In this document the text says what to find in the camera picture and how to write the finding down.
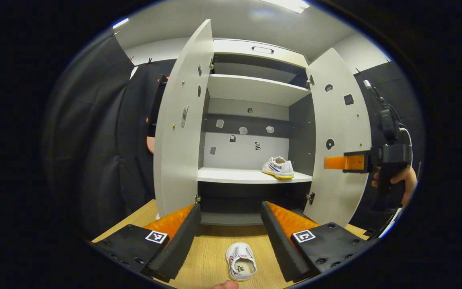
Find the white cabinet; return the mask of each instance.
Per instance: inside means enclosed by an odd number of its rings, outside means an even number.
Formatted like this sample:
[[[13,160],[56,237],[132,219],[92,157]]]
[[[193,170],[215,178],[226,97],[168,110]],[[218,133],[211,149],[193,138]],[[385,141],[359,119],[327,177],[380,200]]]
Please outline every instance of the white cabinet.
[[[247,68],[222,74],[219,61],[229,63],[227,71]],[[258,77],[249,69],[254,66],[261,67]],[[268,74],[277,80],[264,76]],[[240,134],[241,126],[249,133]],[[269,132],[267,126],[275,130]],[[328,139],[335,143],[330,149]],[[261,147],[254,147],[256,142]],[[367,174],[324,170],[323,160],[370,146],[363,96],[336,51],[330,49],[308,65],[304,55],[274,45],[214,40],[206,20],[180,53],[160,105],[154,152],[159,214],[191,205],[199,195],[203,223],[257,224],[258,202],[279,197],[290,203],[295,198],[292,203],[301,214],[304,209],[317,223],[345,227],[361,200]],[[278,155],[297,159],[292,180],[261,172],[262,163]],[[304,205],[306,193],[313,192],[313,203]]]

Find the ceiling light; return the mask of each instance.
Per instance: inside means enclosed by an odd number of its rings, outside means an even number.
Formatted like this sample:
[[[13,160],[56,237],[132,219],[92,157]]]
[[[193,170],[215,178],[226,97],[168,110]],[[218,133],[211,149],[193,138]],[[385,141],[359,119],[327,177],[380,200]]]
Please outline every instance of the ceiling light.
[[[260,0],[263,2],[269,2],[277,6],[284,7],[296,13],[301,13],[307,7],[310,7],[306,2],[302,0]]]
[[[112,28],[115,29],[115,28],[121,26],[122,24],[128,22],[129,20],[130,20],[130,19],[126,18],[126,19],[124,19],[123,21],[121,21],[121,22],[115,24]]]

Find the white sneaker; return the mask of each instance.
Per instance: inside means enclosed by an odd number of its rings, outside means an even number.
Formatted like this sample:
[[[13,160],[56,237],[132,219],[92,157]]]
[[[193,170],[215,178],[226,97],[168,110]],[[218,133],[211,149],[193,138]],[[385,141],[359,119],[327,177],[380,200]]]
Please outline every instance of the white sneaker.
[[[292,179],[294,177],[291,161],[285,161],[281,156],[271,157],[263,165],[263,172],[273,175],[277,179]]]
[[[256,261],[251,247],[246,243],[234,243],[226,251],[229,275],[237,281],[247,280],[256,273]]]

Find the white ceiling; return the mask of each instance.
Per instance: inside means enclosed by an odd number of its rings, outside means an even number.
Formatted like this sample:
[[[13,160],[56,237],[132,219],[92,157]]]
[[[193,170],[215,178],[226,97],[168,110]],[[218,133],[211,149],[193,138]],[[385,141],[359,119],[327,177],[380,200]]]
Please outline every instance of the white ceiling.
[[[116,28],[123,49],[190,37],[211,19],[214,38],[265,42],[300,52],[311,61],[354,29],[310,6],[297,14],[260,0],[165,0],[131,15]]]

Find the wooden table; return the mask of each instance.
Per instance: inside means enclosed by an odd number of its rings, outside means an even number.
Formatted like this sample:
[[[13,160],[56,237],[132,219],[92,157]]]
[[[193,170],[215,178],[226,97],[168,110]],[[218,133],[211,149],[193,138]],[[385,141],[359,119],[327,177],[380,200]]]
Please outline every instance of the wooden table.
[[[153,222],[157,213],[158,207],[156,200],[153,199],[92,242],[101,241],[128,224],[143,227]],[[349,224],[345,229],[364,240],[368,238],[363,235],[365,230],[358,227]],[[277,289],[294,284],[294,282],[284,281],[266,229],[260,225],[202,226],[201,235],[194,238],[178,276],[175,280],[171,280],[168,285],[183,289],[210,289],[215,284],[229,280],[229,267],[225,259],[225,251],[236,242],[244,242],[251,247],[258,267],[253,278],[239,282],[240,289]]]

